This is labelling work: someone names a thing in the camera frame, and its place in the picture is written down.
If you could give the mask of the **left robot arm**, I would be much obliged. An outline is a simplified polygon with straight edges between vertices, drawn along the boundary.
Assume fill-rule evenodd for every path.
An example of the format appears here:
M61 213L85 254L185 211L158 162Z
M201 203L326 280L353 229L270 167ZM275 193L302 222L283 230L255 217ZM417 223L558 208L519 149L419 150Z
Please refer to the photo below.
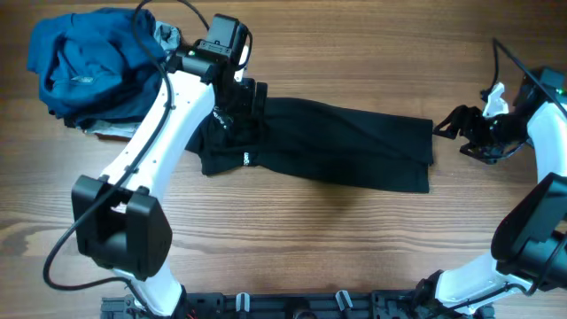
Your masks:
M194 70L197 50L164 72L151 110L101 176L81 176L72 191L81 254L114 272L147 318L172 318L184 289L168 261L173 232L160 201L184 148L217 105L214 86Z

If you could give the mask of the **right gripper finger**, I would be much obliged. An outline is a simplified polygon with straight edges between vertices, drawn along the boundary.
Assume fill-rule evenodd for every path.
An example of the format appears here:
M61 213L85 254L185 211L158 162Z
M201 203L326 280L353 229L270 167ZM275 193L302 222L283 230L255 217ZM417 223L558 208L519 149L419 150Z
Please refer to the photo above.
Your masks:
M459 105L433 129L432 134L448 139L456 139L459 131L464 127L468 117L469 107L466 105Z
M473 158L474 160L481 161L485 164L495 164L496 158L491 154L490 149L479 146L472 142L468 142L460 147L460 153Z

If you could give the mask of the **black t-shirt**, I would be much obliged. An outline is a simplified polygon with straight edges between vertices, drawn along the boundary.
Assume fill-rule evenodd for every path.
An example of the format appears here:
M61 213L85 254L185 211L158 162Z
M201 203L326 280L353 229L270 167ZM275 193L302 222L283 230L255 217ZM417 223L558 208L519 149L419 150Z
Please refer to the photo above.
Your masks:
M264 167L319 182L427 193L430 120L341 108L291 97L214 108L186 149L203 175Z

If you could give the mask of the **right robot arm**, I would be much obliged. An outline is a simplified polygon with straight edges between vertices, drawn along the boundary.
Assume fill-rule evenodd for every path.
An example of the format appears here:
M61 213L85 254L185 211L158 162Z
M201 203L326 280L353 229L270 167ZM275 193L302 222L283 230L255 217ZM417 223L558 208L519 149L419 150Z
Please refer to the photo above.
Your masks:
M496 300L565 288L566 236L557 229L566 218L564 80L548 66L529 70L511 105L496 82L483 94L484 109L458 106L433 130L449 139L467 138L461 153L487 164L530 144L538 183L502 220L488 253L421 281L412 300L416 315L483 318Z

